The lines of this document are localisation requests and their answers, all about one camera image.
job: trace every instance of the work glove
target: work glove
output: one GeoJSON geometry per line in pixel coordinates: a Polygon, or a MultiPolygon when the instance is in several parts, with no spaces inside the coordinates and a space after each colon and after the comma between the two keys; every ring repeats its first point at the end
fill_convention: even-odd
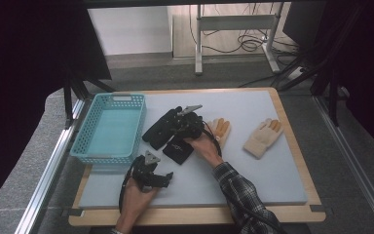
{"type": "Polygon", "coordinates": [[[208,122],[207,124],[220,145],[220,149],[223,149],[224,145],[226,144],[227,136],[231,130],[230,121],[225,121],[224,118],[219,118],[214,119],[212,122],[208,122]]]}
{"type": "Polygon", "coordinates": [[[254,130],[245,142],[244,149],[260,159],[282,132],[283,127],[281,126],[281,122],[268,118],[254,130]]]}

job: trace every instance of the person's right hand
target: person's right hand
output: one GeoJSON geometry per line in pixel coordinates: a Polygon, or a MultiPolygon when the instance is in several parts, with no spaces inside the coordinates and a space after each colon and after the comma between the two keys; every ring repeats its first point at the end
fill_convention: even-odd
{"type": "Polygon", "coordinates": [[[206,134],[202,133],[202,135],[196,139],[184,138],[184,141],[191,144],[191,146],[193,146],[193,148],[201,154],[213,168],[224,162],[218,155],[214,142],[206,134]]]}

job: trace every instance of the table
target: table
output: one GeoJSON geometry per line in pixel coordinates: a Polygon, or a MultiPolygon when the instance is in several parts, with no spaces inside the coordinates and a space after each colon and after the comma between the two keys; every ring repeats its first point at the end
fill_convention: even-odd
{"type": "MultiPolygon", "coordinates": [[[[279,95],[272,88],[253,89],[217,89],[217,90],[176,90],[176,91],[149,91],[144,94],[171,94],[171,93],[223,93],[237,91],[268,91],[283,124],[284,134],[297,166],[302,182],[308,196],[308,202],[295,206],[269,206],[268,209],[276,214],[281,222],[314,222],[323,221],[326,217],[321,209],[321,201],[311,179],[309,170],[299,149],[297,140],[287,120],[279,95]]],[[[74,226],[112,226],[119,216],[118,210],[80,210],[79,201],[92,166],[87,166],[75,198],[72,209],[79,211],[71,215],[69,222],[74,226]]],[[[151,208],[138,220],[137,225],[175,225],[175,224],[223,224],[233,223],[227,206],[202,208],[151,208]]]]}

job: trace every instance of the basket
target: basket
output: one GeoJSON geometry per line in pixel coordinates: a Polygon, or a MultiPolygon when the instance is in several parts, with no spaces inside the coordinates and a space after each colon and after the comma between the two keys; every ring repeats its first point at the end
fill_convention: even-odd
{"type": "Polygon", "coordinates": [[[146,114],[144,95],[97,94],[70,150],[85,164],[130,165],[146,114]]]}

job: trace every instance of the plaid sleeve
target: plaid sleeve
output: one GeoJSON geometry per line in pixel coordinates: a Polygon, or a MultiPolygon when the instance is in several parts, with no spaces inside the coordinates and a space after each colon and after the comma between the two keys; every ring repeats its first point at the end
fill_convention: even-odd
{"type": "MultiPolygon", "coordinates": [[[[262,215],[275,225],[280,225],[275,214],[266,210],[260,198],[257,195],[256,187],[241,176],[229,163],[222,163],[213,171],[214,177],[220,184],[223,192],[229,194],[242,206],[262,215]]],[[[240,208],[228,202],[233,220],[241,229],[241,234],[245,233],[277,233],[268,224],[257,220],[255,217],[246,214],[240,208]]]]}

